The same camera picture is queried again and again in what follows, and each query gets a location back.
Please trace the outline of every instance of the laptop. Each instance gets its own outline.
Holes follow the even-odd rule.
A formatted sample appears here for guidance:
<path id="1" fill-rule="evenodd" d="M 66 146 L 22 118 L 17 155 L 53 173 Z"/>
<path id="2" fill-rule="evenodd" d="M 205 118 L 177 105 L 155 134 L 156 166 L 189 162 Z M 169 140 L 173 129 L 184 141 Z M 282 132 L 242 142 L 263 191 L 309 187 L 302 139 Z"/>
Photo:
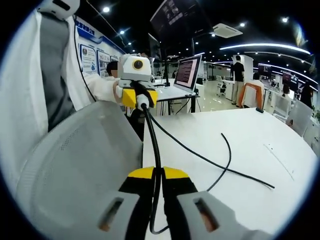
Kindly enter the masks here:
<path id="1" fill-rule="evenodd" d="M 179 61 L 173 86 L 158 87 L 158 101 L 194 96 L 202 56 L 193 56 Z"/>

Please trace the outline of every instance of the sleeve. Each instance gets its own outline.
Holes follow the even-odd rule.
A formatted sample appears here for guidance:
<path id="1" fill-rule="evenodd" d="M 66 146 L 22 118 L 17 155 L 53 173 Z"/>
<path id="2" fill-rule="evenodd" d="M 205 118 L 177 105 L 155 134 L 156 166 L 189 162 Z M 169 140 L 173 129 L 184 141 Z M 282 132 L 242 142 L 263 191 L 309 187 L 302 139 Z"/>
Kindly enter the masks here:
<path id="1" fill-rule="evenodd" d="M 117 102 L 114 94 L 116 80 L 104 80 L 97 73 L 92 75 L 84 74 L 83 76 L 96 100 Z"/>

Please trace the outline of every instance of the black ceiling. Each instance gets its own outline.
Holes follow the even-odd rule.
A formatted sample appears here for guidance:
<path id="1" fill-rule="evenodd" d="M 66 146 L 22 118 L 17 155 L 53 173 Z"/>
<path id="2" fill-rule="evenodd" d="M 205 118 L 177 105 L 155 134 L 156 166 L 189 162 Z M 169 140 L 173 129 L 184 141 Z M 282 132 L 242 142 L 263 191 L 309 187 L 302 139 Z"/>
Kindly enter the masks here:
<path id="1" fill-rule="evenodd" d="M 123 40 L 86 0 L 81 1 L 80 9 L 76 14 L 113 40 L 127 53 L 132 53 L 133 49 L 136 52 L 145 52 L 149 48 L 148 33 L 157 37 L 150 24 L 150 19 L 163 0 L 90 0 L 89 2 L 101 12 L 118 33 L 121 30 L 125 31 L 125 34 L 122 35 Z M 303 4 L 296 4 L 288 0 L 198 0 L 198 2 L 211 26 L 224 23 L 243 32 L 239 36 L 222 38 L 212 37 L 208 29 L 207 34 L 196 36 L 194 42 L 198 42 L 198 44 L 195 45 L 194 51 L 196 54 L 205 52 L 203 57 L 206 61 L 217 62 L 218 60 L 227 61 L 227 59 L 231 61 L 232 55 L 244 52 L 273 52 L 290 55 L 310 63 L 315 62 L 319 47 L 317 33 L 313 31 L 315 24 L 313 19 L 318 13 L 314 10 L 315 6 L 311 1 L 303 1 Z M 110 7 L 109 13 L 102 12 L 105 6 Z M 289 17 L 288 22 L 283 23 L 282 17 Z M 241 22 L 245 22 L 246 26 L 240 27 Z M 299 28 L 303 31 L 303 38 L 297 36 Z M 176 55 L 180 58 L 191 56 L 190 39 L 173 39 L 172 42 L 174 44 L 167 48 L 167 55 Z M 242 47 L 219 50 L 221 47 L 247 43 L 277 43 L 299 46 L 311 52 L 311 55 L 275 47 Z M 285 56 L 278 57 L 274 54 L 248 53 L 247 55 L 254 58 L 255 67 L 258 63 L 270 61 L 269 64 L 293 69 L 300 73 L 306 71 L 305 75 L 313 79 L 316 77 L 316 73 L 311 71 L 311 66 L 302 63 L 301 60 Z"/>

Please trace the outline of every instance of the poster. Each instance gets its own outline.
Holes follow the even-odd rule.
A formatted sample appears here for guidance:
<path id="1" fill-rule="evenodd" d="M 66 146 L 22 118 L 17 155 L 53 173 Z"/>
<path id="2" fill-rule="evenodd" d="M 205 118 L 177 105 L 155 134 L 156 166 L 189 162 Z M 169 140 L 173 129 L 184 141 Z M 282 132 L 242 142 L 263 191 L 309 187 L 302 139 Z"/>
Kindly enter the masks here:
<path id="1" fill-rule="evenodd" d="M 97 57 L 93 47 L 80 44 L 80 58 L 82 61 L 82 71 L 84 73 L 97 73 Z"/>
<path id="2" fill-rule="evenodd" d="M 102 78 L 108 77 L 107 65 L 110 63 L 110 55 L 100 50 L 97 50 L 96 54 L 98 59 L 99 75 Z"/>

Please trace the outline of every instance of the camera lens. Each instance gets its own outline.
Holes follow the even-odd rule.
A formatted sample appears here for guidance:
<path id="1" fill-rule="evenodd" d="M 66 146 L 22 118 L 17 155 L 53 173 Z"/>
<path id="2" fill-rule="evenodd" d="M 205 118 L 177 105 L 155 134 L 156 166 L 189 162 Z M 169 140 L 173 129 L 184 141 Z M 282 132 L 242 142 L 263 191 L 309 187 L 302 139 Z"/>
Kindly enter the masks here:
<path id="1" fill-rule="evenodd" d="M 135 69 L 141 69 L 144 66 L 144 63 L 140 60 L 137 60 L 133 63 Z"/>

